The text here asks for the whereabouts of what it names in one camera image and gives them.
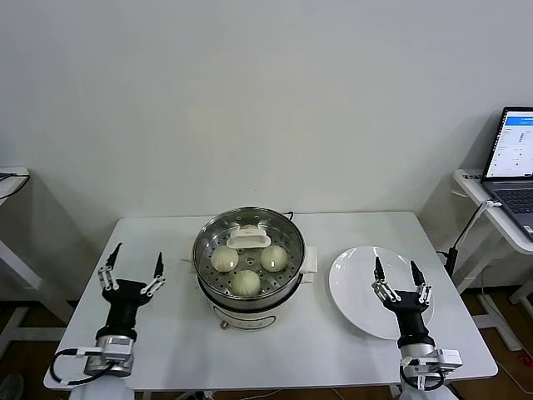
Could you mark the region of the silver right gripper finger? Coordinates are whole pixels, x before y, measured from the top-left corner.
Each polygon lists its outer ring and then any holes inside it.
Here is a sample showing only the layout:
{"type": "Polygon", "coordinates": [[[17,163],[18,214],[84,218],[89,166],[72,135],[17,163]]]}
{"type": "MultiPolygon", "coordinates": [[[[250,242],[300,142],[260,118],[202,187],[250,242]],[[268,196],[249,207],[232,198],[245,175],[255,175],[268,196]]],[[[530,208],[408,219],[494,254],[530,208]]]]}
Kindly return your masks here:
{"type": "Polygon", "coordinates": [[[371,285],[371,287],[373,288],[374,293],[383,303],[385,301],[389,301],[391,303],[400,302],[400,296],[386,281],[384,269],[378,256],[375,258],[374,278],[375,282],[371,285]]]}
{"type": "Polygon", "coordinates": [[[418,301],[420,304],[430,305],[432,286],[426,283],[422,271],[418,268],[414,261],[410,261],[411,274],[414,284],[416,285],[416,292],[418,293],[418,301]]]}

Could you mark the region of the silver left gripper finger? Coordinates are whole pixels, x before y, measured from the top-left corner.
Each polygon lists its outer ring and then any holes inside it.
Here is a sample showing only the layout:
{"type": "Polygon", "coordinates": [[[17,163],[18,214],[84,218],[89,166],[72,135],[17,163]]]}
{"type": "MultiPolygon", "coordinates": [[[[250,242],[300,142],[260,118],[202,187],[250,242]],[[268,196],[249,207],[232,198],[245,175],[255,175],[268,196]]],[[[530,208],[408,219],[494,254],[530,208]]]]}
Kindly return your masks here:
{"type": "Polygon", "coordinates": [[[153,278],[145,285],[145,287],[141,289],[140,294],[151,297],[165,284],[165,282],[166,278],[164,277],[164,263],[162,259],[162,253],[160,252],[154,269],[153,278]]]}
{"type": "Polygon", "coordinates": [[[105,264],[97,271],[99,282],[104,292],[117,291],[119,289],[119,283],[113,275],[113,270],[121,245],[122,243],[120,242],[108,256],[105,264]]]}

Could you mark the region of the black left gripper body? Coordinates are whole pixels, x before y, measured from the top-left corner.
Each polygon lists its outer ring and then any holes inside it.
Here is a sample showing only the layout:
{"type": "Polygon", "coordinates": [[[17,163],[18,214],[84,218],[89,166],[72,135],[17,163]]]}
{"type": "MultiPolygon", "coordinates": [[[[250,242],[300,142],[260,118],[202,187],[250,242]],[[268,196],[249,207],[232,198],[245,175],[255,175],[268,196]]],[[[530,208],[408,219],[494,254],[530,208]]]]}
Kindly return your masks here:
{"type": "Polygon", "coordinates": [[[136,337],[137,310],[147,304],[147,295],[141,294],[146,286],[144,282],[118,279],[118,290],[103,290],[103,298],[109,302],[110,309],[105,325],[97,333],[97,337],[118,335],[136,337]]]}

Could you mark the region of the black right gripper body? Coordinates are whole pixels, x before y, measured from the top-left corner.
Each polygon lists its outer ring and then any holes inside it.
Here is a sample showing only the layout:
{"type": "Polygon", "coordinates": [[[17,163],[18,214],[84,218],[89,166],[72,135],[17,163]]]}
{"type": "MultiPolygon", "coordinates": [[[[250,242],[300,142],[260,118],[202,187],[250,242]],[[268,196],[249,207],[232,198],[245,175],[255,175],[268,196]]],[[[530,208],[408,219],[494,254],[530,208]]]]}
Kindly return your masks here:
{"type": "Polygon", "coordinates": [[[397,346],[402,349],[413,344],[430,344],[429,330],[424,324],[422,313],[428,305],[420,303],[417,292],[398,291],[400,301],[390,298],[384,301],[384,307],[396,315],[400,330],[397,346]]]}

